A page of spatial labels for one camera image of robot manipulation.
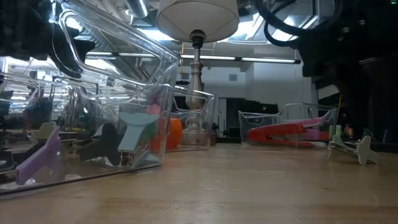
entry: wooden tabletop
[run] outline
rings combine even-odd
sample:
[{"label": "wooden tabletop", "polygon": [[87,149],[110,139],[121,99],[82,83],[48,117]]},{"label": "wooden tabletop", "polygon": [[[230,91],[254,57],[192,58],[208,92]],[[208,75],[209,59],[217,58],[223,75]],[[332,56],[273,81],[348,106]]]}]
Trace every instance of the wooden tabletop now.
[{"label": "wooden tabletop", "polygon": [[398,223],[398,154],[219,144],[162,167],[0,201],[0,223]]}]

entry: fluorescent light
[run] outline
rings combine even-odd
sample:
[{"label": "fluorescent light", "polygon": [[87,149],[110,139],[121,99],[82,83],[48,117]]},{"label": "fluorescent light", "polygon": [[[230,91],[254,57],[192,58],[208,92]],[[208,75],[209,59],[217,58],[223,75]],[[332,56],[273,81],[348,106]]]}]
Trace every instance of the fluorescent light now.
[{"label": "fluorescent light", "polygon": [[86,59],[93,59],[93,60],[116,60],[116,57],[109,57],[109,56],[92,56],[92,55],[87,55]]},{"label": "fluorescent light", "polygon": [[137,29],[137,30],[141,31],[143,34],[156,41],[174,40],[173,38],[167,36],[166,34],[162,33],[157,29]]},{"label": "fluorescent light", "polygon": [[[180,55],[182,59],[193,59],[193,55]],[[200,59],[203,60],[235,60],[235,57],[225,57],[225,56],[211,56],[211,55],[201,55]]]},{"label": "fluorescent light", "polygon": [[112,52],[88,52],[87,55],[94,55],[94,56],[112,56]]},{"label": "fluorescent light", "polygon": [[28,92],[14,92],[14,94],[20,94],[20,95],[29,95],[30,93]]},{"label": "fluorescent light", "polygon": [[248,40],[248,39],[254,37],[254,35],[256,34],[257,30],[260,29],[260,26],[261,26],[262,22],[264,22],[264,19],[262,18],[262,16],[260,16],[259,13],[256,13],[256,14],[253,15],[253,21],[255,21],[254,24],[253,24],[253,27],[248,32],[245,40]]},{"label": "fluorescent light", "polygon": [[235,60],[235,57],[225,57],[225,56],[210,56],[210,55],[202,55],[201,59],[208,60]]},{"label": "fluorescent light", "polygon": [[78,29],[79,32],[81,32],[81,30],[83,29],[83,27],[79,24],[79,22],[72,17],[68,17],[66,24],[68,27],[74,28],[74,29]]},{"label": "fluorescent light", "polygon": [[194,56],[193,55],[180,55],[180,58],[182,58],[182,59],[193,59]]},{"label": "fluorescent light", "polygon": [[276,59],[276,58],[249,58],[244,57],[241,59],[243,62],[269,62],[269,63],[295,63],[293,59]]},{"label": "fluorescent light", "polygon": [[11,99],[12,100],[26,100],[26,97],[23,97],[23,96],[12,96]]},{"label": "fluorescent light", "polygon": [[126,57],[155,57],[155,55],[145,53],[119,53],[119,55]]}]

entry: clear plastic bin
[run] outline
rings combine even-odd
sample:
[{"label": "clear plastic bin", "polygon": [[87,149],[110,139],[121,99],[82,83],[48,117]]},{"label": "clear plastic bin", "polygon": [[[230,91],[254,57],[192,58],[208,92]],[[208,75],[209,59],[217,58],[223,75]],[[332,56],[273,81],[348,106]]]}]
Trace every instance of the clear plastic bin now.
[{"label": "clear plastic bin", "polygon": [[[0,58],[0,195],[155,167],[164,157],[177,55],[83,1],[55,2],[61,28],[47,60]],[[84,39],[94,43],[87,54],[76,41]]]},{"label": "clear plastic bin", "polygon": [[[203,100],[201,110],[190,110],[186,96]],[[207,150],[210,146],[216,96],[176,86],[166,151]]]},{"label": "clear plastic bin", "polygon": [[287,104],[278,114],[239,111],[242,142],[285,147],[327,147],[336,129],[337,108]]}]

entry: teal plastic part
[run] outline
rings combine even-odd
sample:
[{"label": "teal plastic part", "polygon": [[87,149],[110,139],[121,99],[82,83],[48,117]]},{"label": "teal plastic part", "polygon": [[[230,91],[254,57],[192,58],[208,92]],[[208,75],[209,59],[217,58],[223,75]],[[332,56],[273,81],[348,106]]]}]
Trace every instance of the teal plastic part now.
[{"label": "teal plastic part", "polygon": [[156,134],[157,114],[120,112],[119,118],[127,124],[127,130],[118,147],[119,151],[134,151],[139,140],[147,141]]}]

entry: ceiling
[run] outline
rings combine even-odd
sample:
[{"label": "ceiling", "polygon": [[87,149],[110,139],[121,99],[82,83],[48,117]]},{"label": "ceiling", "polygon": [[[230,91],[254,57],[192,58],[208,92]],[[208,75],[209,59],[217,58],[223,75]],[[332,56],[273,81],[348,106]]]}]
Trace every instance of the ceiling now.
[{"label": "ceiling", "polygon": [[[143,19],[132,19],[130,13],[127,9],[126,0],[86,0],[90,4],[98,7],[99,9],[111,14],[117,19],[122,20],[135,28],[140,29],[145,34],[148,34],[148,30],[152,32],[158,32],[156,27],[154,27],[155,18],[157,14],[157,8],[159,6],[159,0],[149,0],[149,5],[151,11],[149,15]],[[281,0],[270,0],[270,4],[278,4]],[[322,2],[319,4],[317,9],[321,8],[333,9],[333,0],[318,0]],[[235,56],[235,57],[272,57],[272,58],[300,58],[295,50],[290,48],[276,47],[275,45],[269,44],[264,36],[264,21],[262,18],[256,15],[256,9],[254,6],[250,5],[250,0],[238,0],[237,4],[239,7],[240,24],[238,31],[228,39],[228,41],[215,42],[204,44],[201,49],[202,55],[218,55],[218,56]],[[295,4],[287,7],[280,13],[278,17],[281,19],[289,20],[292,25],[302,26],[305,22],[308,22],[310,16],[313,13],[313,5],[310,0],[299,0]],[[260,18],[259,28],[255,26],[256,19]],[[269,28],[270,33],[273,35],[279,35],[280,30],[275,30],[273,27]],[[252,37],[248,38],[248,33],[252,33]],[[192,54],[193,49],[191,43],[181,43],[174,40],[158,40],[164,46],[170,50],[174,50],[181,54]],[[130,50],[131,46],[121,45],[119,42],[112,41],[112,45],[116,47],[116,50],[123,52],[125,50]],[[189,65],[190,61],[185,59],[183,65]],[[210,61],[204,62],[207,67],[238,67],[245,70],[248,68],[249,62],[223,62],[223,61]]]}]

